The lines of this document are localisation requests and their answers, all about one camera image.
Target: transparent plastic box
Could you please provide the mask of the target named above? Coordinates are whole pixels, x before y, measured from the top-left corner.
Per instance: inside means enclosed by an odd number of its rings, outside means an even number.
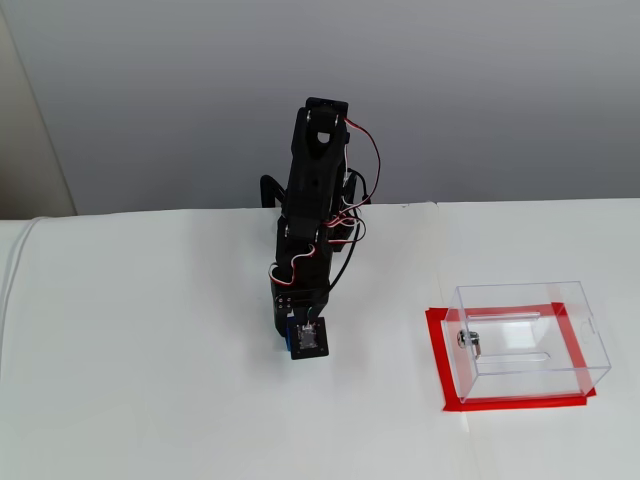
[[[611,369],[580,282],[458,287],[442,325],[462,402],[586,396]]]

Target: gray wall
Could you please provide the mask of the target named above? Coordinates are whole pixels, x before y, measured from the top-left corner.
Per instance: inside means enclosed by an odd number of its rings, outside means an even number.
[[[0,219],[73,214],[69,191],[0,10]]]
[[[80,213],[257,206],[310,95],[378,202],[640,196],[638,2],[0,2]]]

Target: metal bracket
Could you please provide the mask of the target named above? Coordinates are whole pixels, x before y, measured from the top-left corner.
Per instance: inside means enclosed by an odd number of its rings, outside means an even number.
[[[467,348],[469,346],[475,347],[476,360],[482,355],[482,349],[480,348],[480,335],[478,332],[469,332],[469,338],[464,330],[458,332],[458,346],[460,348]]]

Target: red tape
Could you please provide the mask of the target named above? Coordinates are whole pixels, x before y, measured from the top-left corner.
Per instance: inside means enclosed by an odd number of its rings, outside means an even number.
[[[569,320],[569,314],[562,303],[553,303],[551,305],[535,306],[543,315],[555,315],[562,336],[567,345],[567,351],[571,357],[573,366],[583,368],[586,366],[580,344],[575,336],[573,327]],[[530,312],[532,307],[517,308],[482,308],[473,309],[473,315],[495,315],[505,313],[518,313],[520,310],[526,309]],[[442,332],[442,322],[447,315],[447,308],[430,308],[425,313],[427,315],[427,326],[429,327],[429,335],[431,336],[431,344],[433,346],[433,354],[436,359],[438,375],[442,384],[442,393],[444,394],[445,405],[443,410],[446,412],[473,412],[479,410],[515,410],[521,408],[555,408],[555,407],[575,407],[587,404],[587,397],[596,394],[595,388],[591,389],[587,395],[553,395],[548,397],[535,398],[475,398],[468,399],[462,403],[460,397],[456,393],[456,387],[453,383],[451,374],[451,366],[447,356],[447,346]],[[589,372],[581,370],[576,373],[580,386],[584,386],[586,381],[590,381]]]

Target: white tabletop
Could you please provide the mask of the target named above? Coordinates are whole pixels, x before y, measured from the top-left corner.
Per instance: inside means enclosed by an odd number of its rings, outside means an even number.
[[[634,477],[640,201],[364,214],[324,312],[330,356],[295,362],[266,276],[277,211],[41,221],[7,316],[0,478]],[[0,254],[19,230],[0,223]],[[442,412],[424,310],[457,285],[559,280],[583,282],[599,321],[598,395]]]
[[[363,211],[330,356],[304,361],[273,326],[276,210],[41,221],[7,316],[0,478],[478,479],[425,325],[437,207]]]

